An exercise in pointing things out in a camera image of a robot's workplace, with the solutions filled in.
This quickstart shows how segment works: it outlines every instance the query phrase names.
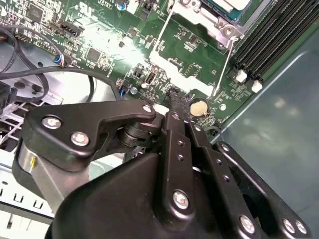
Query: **capacitor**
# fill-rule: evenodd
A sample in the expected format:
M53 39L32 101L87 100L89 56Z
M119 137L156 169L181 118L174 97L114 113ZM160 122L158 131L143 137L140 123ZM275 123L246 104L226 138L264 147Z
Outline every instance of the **capacitor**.
M136 95L137 92L138 92L138 89L136 89L136 87L131 87L131 88L130 88L130 93L131 93L132 95Z
M126 9L126 3L123 3L123 5L118 5L118 4L116 4L116 8L117 8L117 10L119 10L119 11L125 11L125 9Z

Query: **chip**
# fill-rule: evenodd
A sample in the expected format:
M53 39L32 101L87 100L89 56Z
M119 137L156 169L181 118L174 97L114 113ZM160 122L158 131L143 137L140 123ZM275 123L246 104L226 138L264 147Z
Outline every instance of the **chip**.
M130 28L129 31L128 31L128 33L129 33L132 37L135 37L138 32L135 31L134 29Z
M86 55L86 57L93 62L97 62L100 58L101 53L98 52L97 50L90 48L88 54Z
M35 5L30 4L28 18L33 22L40 23L42 20L43 11L36 7Z
M119 43L119 47L123 47L124 46L124 42L122 42L122 41L120 41L120 43Z

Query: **blue wire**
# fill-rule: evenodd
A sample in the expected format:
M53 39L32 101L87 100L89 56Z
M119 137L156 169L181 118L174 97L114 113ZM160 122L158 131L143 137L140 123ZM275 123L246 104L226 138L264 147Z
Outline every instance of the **blue wire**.
M54 63L58 63L59 61L61 61L61 58L62 56L60 55L59 58L54 61Z

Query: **hex bolt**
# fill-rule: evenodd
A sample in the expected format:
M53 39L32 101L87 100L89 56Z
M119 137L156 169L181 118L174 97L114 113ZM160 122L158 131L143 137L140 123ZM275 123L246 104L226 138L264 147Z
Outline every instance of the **hex bolt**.
M71 142L77 146L87 146L89 144L89 137L82 132L75 132L71 135Z
M291 222L289 222L287 219L283 219L283 223L285 225L285 228L290 232L290 233L295 233L295 229Z
M296 226L299 229L299 231L302 232L303 234L307 233L307 230L304 227L304 225L301 222L299 222L298 220L296 220Z
M45 117L42 120L42 124L44 127L49 128L49 129L58 129L62 126L61 121L56 118L56 117Z
M181 209L187 209L189 206L189 200L183 192L176 190L173 194L175 204Z
M243 225L244 229L247 232L249 232L251 234L255 232L255 226L247 216L242 215L240 217L240 222L241 222L241 225Z

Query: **black connector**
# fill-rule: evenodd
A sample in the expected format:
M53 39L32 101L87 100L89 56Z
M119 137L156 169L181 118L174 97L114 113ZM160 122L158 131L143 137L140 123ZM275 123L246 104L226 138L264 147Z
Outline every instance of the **black connector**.
M81 28L80 26L73 25L73 24L71 24L69 22L66 22L66 21L62 21L60 23L60 28L65 33L67 33L67 34L69 34L71 36L74 36L74 37L78 37L84 31L84 29Z
M144 82L150 85L152 81L154 80L155 75L156 74L154 72L150 72L148 76L146 76L146 78L144 79Z
M0 82L0 114L3 113L4 108L8 104L15 102L17 92L17 88L11 87L4 82Z

